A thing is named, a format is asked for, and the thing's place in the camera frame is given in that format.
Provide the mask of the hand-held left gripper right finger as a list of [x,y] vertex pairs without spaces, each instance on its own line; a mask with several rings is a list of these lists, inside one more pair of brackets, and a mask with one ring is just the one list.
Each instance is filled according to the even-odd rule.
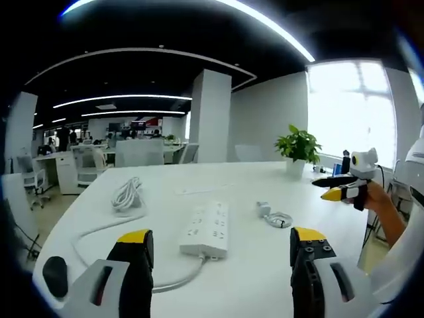
[[366,273],[316,230],[291,228],[290,266],[294,317],[368,317],[378,307]]

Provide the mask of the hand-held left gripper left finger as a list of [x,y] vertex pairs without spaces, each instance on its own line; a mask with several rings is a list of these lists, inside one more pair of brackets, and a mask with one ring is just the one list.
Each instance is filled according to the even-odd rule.
[[71,317],[150,317],[154,265],[152,231],[120,237],[70,289]]

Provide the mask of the person's right hand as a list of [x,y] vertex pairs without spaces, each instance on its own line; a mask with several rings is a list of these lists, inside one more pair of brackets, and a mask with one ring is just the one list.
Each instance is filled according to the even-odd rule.
[[380,184],[377,184],[376,182],[368,183],[365,208],[379,212],[383,211],[391,203],[390,197]]

